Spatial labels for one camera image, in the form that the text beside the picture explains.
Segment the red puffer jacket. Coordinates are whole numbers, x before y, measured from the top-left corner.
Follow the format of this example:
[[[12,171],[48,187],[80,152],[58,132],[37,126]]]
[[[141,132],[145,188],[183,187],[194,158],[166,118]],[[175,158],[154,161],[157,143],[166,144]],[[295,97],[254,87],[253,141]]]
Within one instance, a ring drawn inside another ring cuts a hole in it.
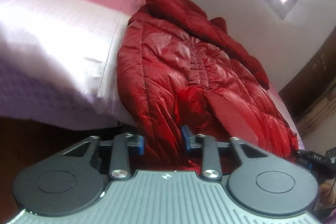
[[[141,168],[199,170],[181,127],[239,137],[284,159],[297,135],[269,95],[263,66],[190,0],[145,0],[117,56],[120,100],[145,138]]]

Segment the dark wooden wardrobe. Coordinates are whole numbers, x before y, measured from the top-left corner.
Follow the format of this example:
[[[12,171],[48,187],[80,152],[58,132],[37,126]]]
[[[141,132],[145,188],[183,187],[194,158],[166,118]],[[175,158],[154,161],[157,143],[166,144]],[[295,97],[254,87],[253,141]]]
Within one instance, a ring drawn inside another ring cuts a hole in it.
[[[302,138],[335,113],[335,30],[280,97]]]

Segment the pink striped bed sheet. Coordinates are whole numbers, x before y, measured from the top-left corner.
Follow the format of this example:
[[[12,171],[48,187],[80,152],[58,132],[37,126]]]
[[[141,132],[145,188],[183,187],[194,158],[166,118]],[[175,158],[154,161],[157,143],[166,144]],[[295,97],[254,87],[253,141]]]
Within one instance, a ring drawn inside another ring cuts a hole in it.
[[[117,53],[144,0],[1,0],[1,116],[71,130],[134,125]]]

